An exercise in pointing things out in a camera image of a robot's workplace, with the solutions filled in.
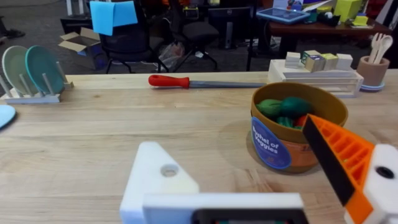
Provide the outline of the white orange left gripper right finger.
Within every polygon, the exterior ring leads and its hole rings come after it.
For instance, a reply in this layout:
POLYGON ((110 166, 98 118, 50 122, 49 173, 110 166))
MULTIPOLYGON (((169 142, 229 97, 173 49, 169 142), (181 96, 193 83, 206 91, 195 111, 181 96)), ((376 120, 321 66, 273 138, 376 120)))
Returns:
POLYGON ((302 132, 345 208, 346 223, 397 223, 397 148, 314 115, 302 132))

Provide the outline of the bare white left gripper left finger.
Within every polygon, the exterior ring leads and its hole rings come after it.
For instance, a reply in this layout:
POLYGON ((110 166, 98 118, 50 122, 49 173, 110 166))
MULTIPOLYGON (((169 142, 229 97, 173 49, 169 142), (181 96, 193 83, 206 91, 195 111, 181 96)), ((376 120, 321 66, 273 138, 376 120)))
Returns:
POLYGON ((157 142, 140 143, 119 214, 123 223, 144 223, 145 194, 194 194, 199 185, 157 142))

